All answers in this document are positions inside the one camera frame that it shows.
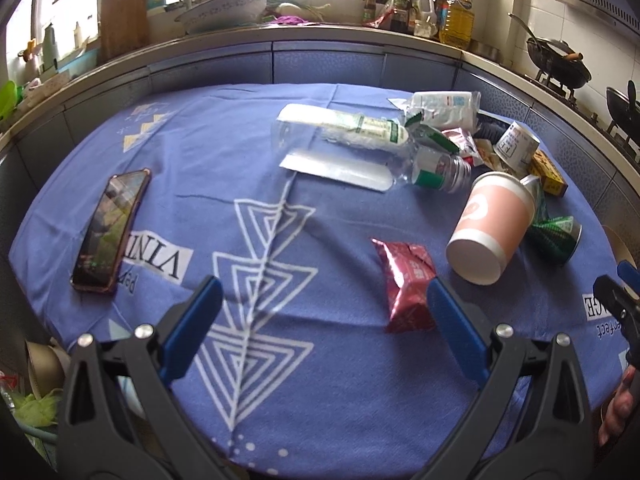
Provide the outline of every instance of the wooden cutting board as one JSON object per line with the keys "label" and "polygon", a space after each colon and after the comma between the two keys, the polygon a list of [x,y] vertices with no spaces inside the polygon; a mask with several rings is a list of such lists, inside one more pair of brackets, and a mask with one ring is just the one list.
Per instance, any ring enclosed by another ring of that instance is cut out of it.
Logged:
{"label": "wooden cutting board", "polygon": [[102,62],[149,44],[146,0],[102,0],[100,58]]}

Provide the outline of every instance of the wok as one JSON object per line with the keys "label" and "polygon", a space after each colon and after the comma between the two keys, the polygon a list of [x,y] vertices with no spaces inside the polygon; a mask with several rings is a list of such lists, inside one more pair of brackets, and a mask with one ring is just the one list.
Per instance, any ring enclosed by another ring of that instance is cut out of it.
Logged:
{"label": "wok", "polygon": [[574,52],[564,41],[537,38],[519,17],[511,13],[509,16],[529,33],[527,51],[540,70],[548,73],[569,90],[581,88],[591,80],[591,73],[582,62],[582,54]]}
{"label": "wok", "polygon": [[636,85],[633,81],[629,81],[626,91],[628,96],[615,88],[607,88],[607,108],[613,119],[607,131],[611,133],[613,126],[617,125],[636,144],[640,144],[640,103],[636,101]]}

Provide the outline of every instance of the green can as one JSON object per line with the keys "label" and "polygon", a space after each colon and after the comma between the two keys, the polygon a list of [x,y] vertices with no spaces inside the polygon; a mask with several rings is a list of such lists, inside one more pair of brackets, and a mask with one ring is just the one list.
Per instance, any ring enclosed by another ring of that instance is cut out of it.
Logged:
{"label": "green can", "polygon": [[582,225],[572,216],[560,216],[534,222],[527,230],[527,238],[548,262],[564,265],[574,255]]}

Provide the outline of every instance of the white paper cup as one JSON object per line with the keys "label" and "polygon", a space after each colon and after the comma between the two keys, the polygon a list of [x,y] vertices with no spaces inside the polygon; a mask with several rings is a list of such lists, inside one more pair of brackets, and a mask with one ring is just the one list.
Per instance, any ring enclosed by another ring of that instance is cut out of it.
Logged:
{"label": "white paper cup", "polygon": [[523,124],[513,122],[502,134],[494,150],[502,161],[518,174],[526,174],[540,140]]}
{"label": "white paper cup", "polygon": [[515,177],[492,171],[476,179],[447,244],[447,260],[468,282],[498,281],[536,212],[529,190]]}

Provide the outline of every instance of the screw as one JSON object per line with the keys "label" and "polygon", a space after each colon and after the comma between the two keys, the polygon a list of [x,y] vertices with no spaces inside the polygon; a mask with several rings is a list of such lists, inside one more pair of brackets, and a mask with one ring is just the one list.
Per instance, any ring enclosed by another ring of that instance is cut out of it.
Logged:
{"label": "screw", "polygon": [[507,325],[506,323],[500,323],[500,325],[495,327],[495,333],[505,339],[510,338],[513,335],[513,326]]}
{"label": "screw", "polygon": [[146,339],[147,337],[151,337],[153,332],[154,328],[147,323],[137,326],[133,331],[138,339]]}
{"label": "screw", "polygon": [[93,342],[94,342],[94,336],[92,336],[91,334],[82,334],[78,338],[78,344],[83,348],[89,346]]}
{"label": "screw", "polygon": [[561,332],[556,336],[556,343],[560,346],[569,346],[571,344],[571,338]]}

